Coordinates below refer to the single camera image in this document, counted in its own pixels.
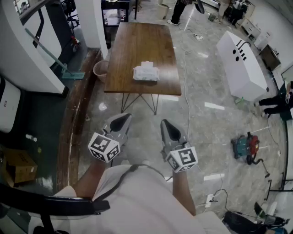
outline wooden trim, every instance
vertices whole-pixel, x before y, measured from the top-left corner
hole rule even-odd
[[[59,136],[57,191],[77,182],[81,134],[88,103],[97,79],[92,69],[102,59],[101,50],[93,49],[87,53],[81,67],[85,76],[82,80],[74,82],[69,93]]]

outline table top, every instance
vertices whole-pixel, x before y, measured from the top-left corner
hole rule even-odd
[[[160,80],[133,79],[143,61],[159,68]],[[181,95],[173,43],[168,26],[121,22],[112,48],[104,92]]]

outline white pillar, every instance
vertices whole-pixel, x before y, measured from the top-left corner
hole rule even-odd
[[[62,94],[64,85],[25,32],[13,1],[0,0],[0,73],[21,89]]]
[[[106,58],[108,49],[105,40],[100,0],[75,0],[83,37],[89,48],[101,48]]]

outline gray tile floor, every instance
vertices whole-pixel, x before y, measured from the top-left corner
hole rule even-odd
[[[165,4],[174,8],[174,2],[165,0]],[[167,25],[166,20],[157,19],[157,1],[142,1],[142,9],[137,14],[137,20],[133,19],[134,12],[130,15],[130,21],[156,23]],[[277,187],[284,169],[285,159],[285,128],[278,115],[271,116],[269,125],[274,139],[280,145],[281,156],[277,155],[279,146],[270,136],[268,122],[260,116],[261,109],[255,109],[253,103],[246,101],[235,104],[235,97],[229,92],[228,82],[223,64],[217,54],[216,43],[228,30],[245,39],[244,33],[229,28],[229,23],[219,25],[208,21],[209,12],[214,9],[205,6],[206,13],[200,14],[194,10],[194,5],[185,8],[181,16],[180,28],[192,30],[193,33],[203,35],[203,41],[197,41],[189,30],[180,30],[176,26],[170,26],[171,36],[176,54],[177,66],[184,94],[184,64],[186,62],[186,97],[190,105],[190,142],[195,146],[199,159],[198,166],[188,171],[189,185],[196,205],[206,202],[206,196],[215,193],[223,187],[228,192],[227,208],[231,211],[241,211],[246,214],[254,214],[253,206],[256,201],[260,204],[268,190],[268,179],[273,180],[273,186]],[[252,49],[263,69],[270,91],[262,98],[273,96],[277,93],[272,78],[266,71],[262,60],[254,46]],[[103,84],[97,82],[88,108],[88,118],[83,130],[81,144],[81,158],[79,165],[79,177],[88,168],[92,157],[87,145],[92,134],[99,130],[104,120],[118,113],[121,108],[122,94],[105,94]],[[225,110],[205,107],[205,102],[224,106]],[[188,130],[189,109],[184,95],[177,101],[168,100],[168,97],[160,96],[158,114],[155,116],[142,99],[138,99],[126,112],[133,116],[132,125],[128,133],[128,142],[123,149],[120,159],[128,159],[130,163],[140,163],[148,159],[151,165],[160,170],[165,177],[172,174],[171,168],[164,163],[160,155],[162,149],[160,122],[167,118],[180,124]],[[271,174],[265,179],[265,171],[261,164],[248,166],[245,160],[235,160],[230,140],[248,131],[255,132],[260,139],[257,158],[263,158]],[[221,180],[203,181],[204,176],[210,173],[224,173],[223,184]],[[222,191],[206,211],[212,210],[219,217],[225,212],[226,194]],[[197,212],[205,210],[199,206]]]

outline green mop handle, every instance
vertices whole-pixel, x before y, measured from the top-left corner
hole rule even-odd
[[[55,61],[56,61],[56,63],[58,63],[63,69],[65,69],[66,71],[68,71],[71,75],[72,75],[72,73],[67,69],[67,67],[65,67],[65,65],[63,64],[63,63],[61,63],[49,50],[47,50],[46,49],[46,47],[45,46],[43,46],[42,44],[41,44],[41,42],[27,29],[27,28],[25,28],[24,29],[27,33],[28,33],[28,35],[30,35],[33,39],[34,39],[34,41],[52,58],[52,59],[54,59]]]

